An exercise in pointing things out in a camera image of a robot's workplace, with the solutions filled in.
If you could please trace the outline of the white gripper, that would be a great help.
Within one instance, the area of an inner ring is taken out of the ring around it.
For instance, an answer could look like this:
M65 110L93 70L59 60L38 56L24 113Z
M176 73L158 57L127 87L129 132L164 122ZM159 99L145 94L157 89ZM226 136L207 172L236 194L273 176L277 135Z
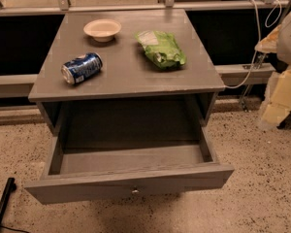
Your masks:
M255 49L263 53L277 53L278 35L281 25L278 25ZM265 100L259 109L257 121L261 130L273 130L279 126L291 113L291 65L282 73L273 72L268 80Z

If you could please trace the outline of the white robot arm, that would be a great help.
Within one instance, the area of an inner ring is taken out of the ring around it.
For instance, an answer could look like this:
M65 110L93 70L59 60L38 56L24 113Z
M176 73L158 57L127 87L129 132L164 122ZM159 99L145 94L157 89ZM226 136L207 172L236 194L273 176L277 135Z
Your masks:
M269 77L265 100L259 110L258 127L273 130L291 113L291 11L255 49L275 53L278 60L288 65L281 74L273 72Z

